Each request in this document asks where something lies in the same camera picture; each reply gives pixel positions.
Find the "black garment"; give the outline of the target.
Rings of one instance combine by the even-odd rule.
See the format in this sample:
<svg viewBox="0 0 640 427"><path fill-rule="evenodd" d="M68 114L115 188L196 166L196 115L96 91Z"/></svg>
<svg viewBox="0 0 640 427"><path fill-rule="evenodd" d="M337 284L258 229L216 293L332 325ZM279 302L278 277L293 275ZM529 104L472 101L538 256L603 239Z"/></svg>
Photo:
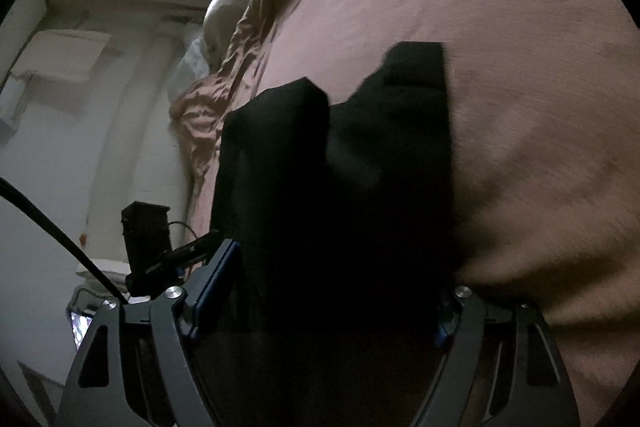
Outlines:
<svg viewBox="0 0 640 427"><path fill-rule="evenodd" d="M216 421L408 425L458 263L442 46L340 104L301 79L230 113L210 223L239 245L202 336Z"/></svg>

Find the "monitor screen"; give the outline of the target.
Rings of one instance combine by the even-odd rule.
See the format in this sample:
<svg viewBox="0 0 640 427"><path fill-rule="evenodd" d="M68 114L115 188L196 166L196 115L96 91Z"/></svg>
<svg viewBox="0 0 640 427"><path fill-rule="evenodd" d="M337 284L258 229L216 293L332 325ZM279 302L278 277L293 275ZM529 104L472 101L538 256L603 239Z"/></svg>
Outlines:
<svg viewBox="0 0 640 427"><path fill-rule="evenodd" d="M90 325L93 321L94 314L87 312L68 311L67 318L70 321L75 348L80 349L81 343L84 341Z"/></svg>

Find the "white pillow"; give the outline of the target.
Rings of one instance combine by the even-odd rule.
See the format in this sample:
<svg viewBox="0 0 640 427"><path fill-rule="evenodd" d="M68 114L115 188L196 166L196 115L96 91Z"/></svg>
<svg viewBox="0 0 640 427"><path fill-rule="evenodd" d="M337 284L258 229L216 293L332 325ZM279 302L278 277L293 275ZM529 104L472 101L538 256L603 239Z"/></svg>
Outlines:
<svg viewBox="0 0 640 427"><path fill-rule="evenodd" d="M188 92L194 83L207 77L210 72L202 36L196 37L186 48L174 71L167 81L167 95L170 103Z"/></svg>

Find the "brown bed sheet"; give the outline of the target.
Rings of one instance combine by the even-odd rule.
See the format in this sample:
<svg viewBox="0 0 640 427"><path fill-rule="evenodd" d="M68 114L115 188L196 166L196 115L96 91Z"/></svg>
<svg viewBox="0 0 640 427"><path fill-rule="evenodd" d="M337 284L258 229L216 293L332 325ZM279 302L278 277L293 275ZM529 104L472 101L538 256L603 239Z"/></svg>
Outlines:
<svg viewBox="0 0 640 427"><path fill-rule="evenodd" d="M596 425L639 361L639 31L620 0L250 0L220 67L170 109L195 228L230 110L300 77L344 101L405 40L447 52L463 280L544 306Z"/></svg>

